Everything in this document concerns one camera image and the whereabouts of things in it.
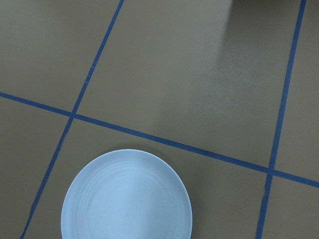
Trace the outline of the blue plate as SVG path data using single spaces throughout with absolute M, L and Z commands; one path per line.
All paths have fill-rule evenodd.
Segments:
M 192 208 L 179 175 L 159 157 L 121 149 L 88 163 L 61 211 L 64 239 L 188 239 Z

